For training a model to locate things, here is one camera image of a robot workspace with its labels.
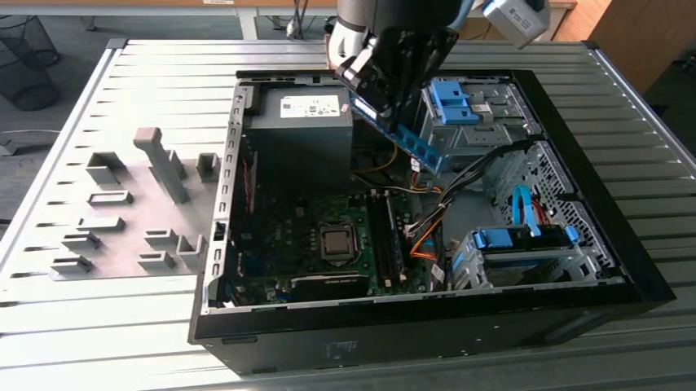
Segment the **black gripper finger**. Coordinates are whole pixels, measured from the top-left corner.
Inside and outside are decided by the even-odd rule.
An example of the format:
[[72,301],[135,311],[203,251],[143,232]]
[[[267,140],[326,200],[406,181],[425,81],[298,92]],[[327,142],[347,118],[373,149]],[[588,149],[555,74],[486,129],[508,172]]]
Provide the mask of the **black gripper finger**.
[[401,56],[396,94],[396,120],[404,122],[406,108],[413,96],[428,85],[436,71],[441,67],[454,44],[458,41],[457,31],[408,32],[400,41],[405,50]]
[[400,87],[396,80],[396,44],[402,30],[386,28],[378,35],[369,30],[334,29],[334,69],[338,81],[374,116],[396,116]]

